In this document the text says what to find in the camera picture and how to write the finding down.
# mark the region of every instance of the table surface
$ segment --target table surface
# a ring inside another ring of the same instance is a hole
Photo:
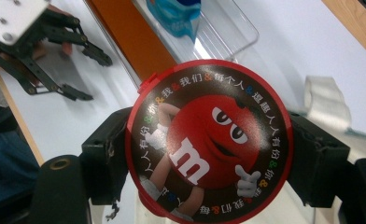
[[[352,128],[366,133],[366,49],[322,1],[235,2],[260,33],[240,64],[262,76],[293,109],[303,107],[307,76],[333,77],[350,108]],[[59,155],[79,155],[81,144],[91,133],[111,113],[133,105],[138,96],[132,69],[105,37],[86,4],[81,0],[54,0],[52,4],[80,18],[90,41],[110,55],[114,64],[102,67],[77,47],[71,57],[66,57],[59,46],[47,44],[49,53],[39,64],[60,83],[91,94],[94,100],[89,102],[73,102],[57,93],[29,96],[13,77],[0,72],[7,101],[40,163]],[[134,198],[135,186],[128,178],[121,210],[112,223],[134,223]],[[101,214],[92,217],[94,223],[104,221],[102,214],[110,210],[98,206],[91,209],[93,214]],[[295,215],[286,216],[287,211]],[[249,222],[314,223],[315,215],[314,209],[302,206],[287,184]]]

